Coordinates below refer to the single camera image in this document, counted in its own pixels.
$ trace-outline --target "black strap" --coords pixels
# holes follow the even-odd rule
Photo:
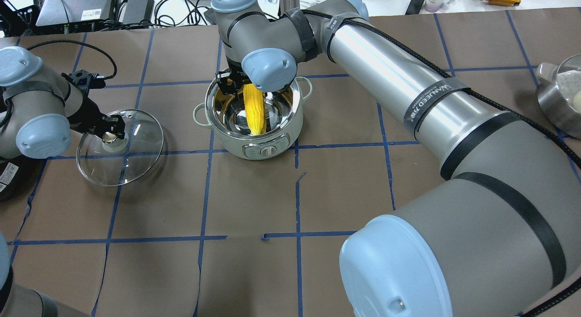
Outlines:
[[[67,90],[67,94],[64,96],[63,100],[66,102],[69,97],[71,96],[71,83],[67,82],[67,84],[69,85],[69,89]]]
[[[10,290],[12,290],[12,282],[14,280],[14,273],[12,272],[12,266],[10,266],[10,270],[8,271],[8,277],[6,278],[6,282],[4,282],[4,286],[0,289],[0,313],[4,310],[6,303],[8,302],[8,297],[10,296]]]
[[[331,40],[335,37],[335,33],[344,25],[343,22],[345,20],[354,20],[354,19],[363,19],[361,15],[357,13],[343,13],[339,15],[334,15],[331,19],[325,30],[323,30],[321,36],[321,46],[325,49],[325,54],[327,58],[335,63],[335,60],[330,55],[330,43]]]
[[[567,272],[567,263],[561,243],[550,224],[529,199],[510,185],[489,175],[469,172],[462,173],[456,176],[455,179],[471,181],[485,187],[508,203],[531,227],[541,245],[543,245],[552,268],[552,287],[557,286],[564,280]]]
[[[287,10],[283,16],[288,17],[295,26],[297,33],[299,33],[300,43],[305,52],[305,62],[317,57],[317,39],[311,28],[311,23],[299,7]]]
[[[56,302],[54,302],[53,298],[44,293],[36,292],[35,290],[32,291],[38,294],[40,298],[42,304],[41,317],[59,317],[59,309],[56,307]]]
[[[407,108],[403,119],[403,126],[415,137],[415,133],[419,131],[423,119],[426,118],[430,110],[437,103],[453,92],[467,89],[470,89],[470,87],[456,77],[441,79],[434,83],[426,90],[423,90]]]
[[[452,153],[448,158],[446,158],[444,164],[442,164],[440,176],[442,176],[446,181],[450,180],[456,171],[456,168],[458,168],[464,158],[466,158],[475,147],[490,137],[494,132],[519,120],[521,119],[515,114],[503,113],[482,123],[481,126],[474,129],[454,148],[454,150],[452,150]]]
[[[228,32],[226,32],[226,39],[228,39],[228,42],[230,42],[230,32],[232,32],[232,29],[234,29],[234,27],[238,24],[238,22],[245,19],[246,17],[252,16],[252,15],[264,16],[264,13],[261,13],[259,11],[248,11],[248,12],[236,17],[236,19],[234,21],[232,21],[232,23],[230,23],[230,27],[228,27]]]
[[[12,99],[14,96],[22,94],[24,92],[29,91],[46,91],[54,94],[57,96],[62,102],[64,106],[64,97],[62,92],[57,87],[54,87],[50,83],[42,82],[42,81],[25,81],[22,83],[18,83],[17,85],[13,85],[4,91],[4,102],[8,99]]]

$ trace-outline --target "label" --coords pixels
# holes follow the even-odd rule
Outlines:
[[[101,18],[102,9],[89,9],[83,10],[83,15],[81,15],[81,21],[98,20]]]
[[[2,173],[2,175],[0,175],[0,182],[4,184],[10,184],[10,182],[12,182],[12,179],[14,178],[14,175],[16,175],[17,171],[18,166],[12,163],[8,163],[8,165],[4,169],[4,172]]]

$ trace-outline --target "power adapter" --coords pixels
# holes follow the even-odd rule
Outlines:
[[[407,11],[405,11],[406,15],[414,15],[419,14],[419,11],[422,9],[424,0],[411,0],[409,1],[409,6],[407,6]]]
[[[153,0],[127,0],[122,23],[125,25],[151,21]]]

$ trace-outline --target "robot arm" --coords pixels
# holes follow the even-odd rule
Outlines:
[[[387,40],[361,0],[315,5],[308,26],[296,10],[269,23],[256,0],[212,7],[231,79],[276,91],[324,52],[440,160],[448,182],[343,245],[357,317],[510,316],[579,267],[581,187],[568,160],[516,114],[488,110]]]
[[[8,108],[0,114],[0,162],[21,154],[37,159],[60,155],[70,147],[70,129],[106,142],[124,138],[123,119],[108,118],[87,97],[95,75],[78,71],[63,77],[21,47],[0,50],[0,60]]]

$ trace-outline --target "yellow corn cob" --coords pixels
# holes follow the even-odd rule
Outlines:
[[[246,122],[251,129],[251,135],[266,133],[264,122],[264,97],[262,91],[256,89],[253,84],[244,85],[244,107],[246,110]]]

